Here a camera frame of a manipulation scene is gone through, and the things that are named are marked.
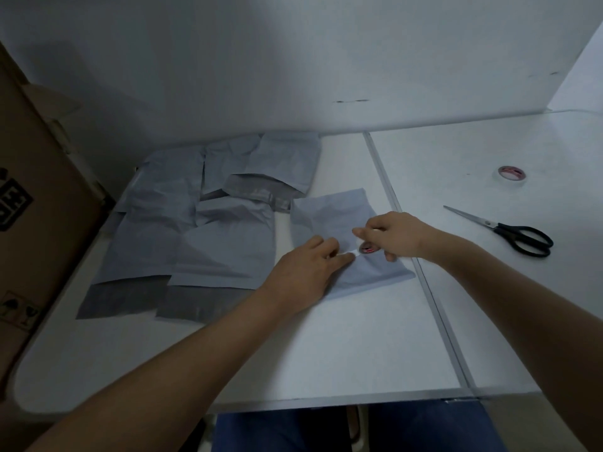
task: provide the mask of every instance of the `brown cardboard box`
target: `brown cardboard box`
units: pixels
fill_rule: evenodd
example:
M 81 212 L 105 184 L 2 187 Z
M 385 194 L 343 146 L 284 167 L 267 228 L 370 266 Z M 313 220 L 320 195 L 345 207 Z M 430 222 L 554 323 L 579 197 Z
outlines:
M 0 378 L 106 216 L 0 51 Z

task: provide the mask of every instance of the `blue jeans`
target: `blue jeans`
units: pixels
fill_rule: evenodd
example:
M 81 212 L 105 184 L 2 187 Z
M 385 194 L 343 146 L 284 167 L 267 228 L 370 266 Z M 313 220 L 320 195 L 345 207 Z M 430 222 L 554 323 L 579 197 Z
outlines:
M 506 452 L 478 401 L 404 401 L 368 408 L 371 452 Z M 344 406 L 222 414 L 212 452 L 350 451 Z

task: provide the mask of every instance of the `left arm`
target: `left arm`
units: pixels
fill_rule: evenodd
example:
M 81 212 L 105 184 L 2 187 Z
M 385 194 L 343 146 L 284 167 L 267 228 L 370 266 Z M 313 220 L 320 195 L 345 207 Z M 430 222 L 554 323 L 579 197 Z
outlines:
M 180 448 L 239 368 L 284 321 L 316 303 L 354 256 L 314 236 L 283 256 L 262 287 L 206 326 L 92 396 L 29 452 Z

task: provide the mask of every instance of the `white tabletop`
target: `white tabletop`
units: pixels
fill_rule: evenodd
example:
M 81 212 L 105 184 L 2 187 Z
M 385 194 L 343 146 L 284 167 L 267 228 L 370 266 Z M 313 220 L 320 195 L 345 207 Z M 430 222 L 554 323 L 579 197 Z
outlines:
M 371 133 L 404 211 L 478 243 L 505 263 L 603 317 L 603 120 L 580 112 Z M 521 187 L 497 182 L 496 168 L 523 168 Z M 554 240 L 542 260 L 442 205 Z M 456 281 L 421 261 L 476 394 L 538 390 L 492 322 Z
M 391 210 L 361 134 L 323 138 L 309 196 L 365 188 Z M 292 248 L 277 215 L 277 257 Z M 21 410 L 57 415 L 199 328 L 154 312 L 75 320 L 109 244 L 100 235 L 13 373 Z M 410 260 L 405 265 L 413 269 Z M 284 409 L 467 394 L 418 278 L 316 305 L 279 330 L 237 373 L 211 410 Z

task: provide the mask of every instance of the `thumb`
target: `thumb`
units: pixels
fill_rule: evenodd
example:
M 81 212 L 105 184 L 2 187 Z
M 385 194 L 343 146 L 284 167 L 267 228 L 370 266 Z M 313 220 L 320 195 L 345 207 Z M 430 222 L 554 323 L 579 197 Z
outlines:
M 351 232 L 354 234 L 354 236 L 357 236 L 358 238 L 364 241 L 377 244 L 379 247 L 381 247 L 379 243 L 383 240 L 383 232 L 381 232 L 380 230 L 375 230 L 373 228 L 366 227 L 357 227 L 352 228 Z

